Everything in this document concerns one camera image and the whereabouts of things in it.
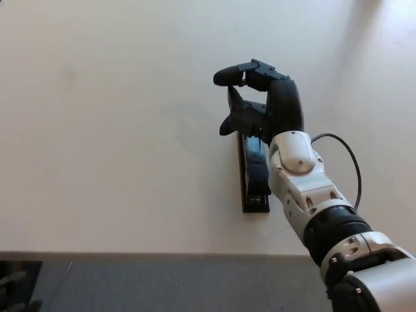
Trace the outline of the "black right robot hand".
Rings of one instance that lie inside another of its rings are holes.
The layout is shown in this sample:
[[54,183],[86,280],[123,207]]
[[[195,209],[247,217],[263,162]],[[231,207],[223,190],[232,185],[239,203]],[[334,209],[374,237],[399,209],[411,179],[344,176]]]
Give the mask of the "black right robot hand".
[[[252,59],[216,72],[213,83],[227,87],[229,115],[220,126],[221,136],[237,131],[269,145],[280,133],[304,130],[297,85],[288,75],[277,72],[275,67]],[[243,99],[237,88],[244,86],[265,92],[266,103]]]

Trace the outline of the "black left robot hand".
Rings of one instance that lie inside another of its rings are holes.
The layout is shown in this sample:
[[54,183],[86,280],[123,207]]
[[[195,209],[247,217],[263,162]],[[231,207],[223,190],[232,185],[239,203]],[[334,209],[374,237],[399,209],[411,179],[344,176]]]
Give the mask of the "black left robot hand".
[[32,300],[34,282],[25,271],[1,278],[1,311],[40,311],[43,301]]

